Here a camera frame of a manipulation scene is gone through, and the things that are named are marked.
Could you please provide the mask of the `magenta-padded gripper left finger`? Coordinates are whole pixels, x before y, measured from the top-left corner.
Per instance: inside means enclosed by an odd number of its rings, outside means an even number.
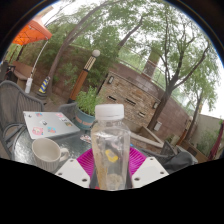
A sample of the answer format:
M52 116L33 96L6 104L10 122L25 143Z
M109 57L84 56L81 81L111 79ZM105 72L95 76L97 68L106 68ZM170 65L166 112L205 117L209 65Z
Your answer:
M77 159L68 159L56 175L78 186L89 188L92 178L96 177L92 150L87 150Z

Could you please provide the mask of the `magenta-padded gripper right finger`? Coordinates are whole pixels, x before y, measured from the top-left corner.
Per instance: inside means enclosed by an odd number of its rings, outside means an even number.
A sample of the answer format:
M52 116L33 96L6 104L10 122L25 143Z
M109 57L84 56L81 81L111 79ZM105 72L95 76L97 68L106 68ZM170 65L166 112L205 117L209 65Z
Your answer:
M128 187L140 188L168 175L155 157L147 157L131 147L129 155Z

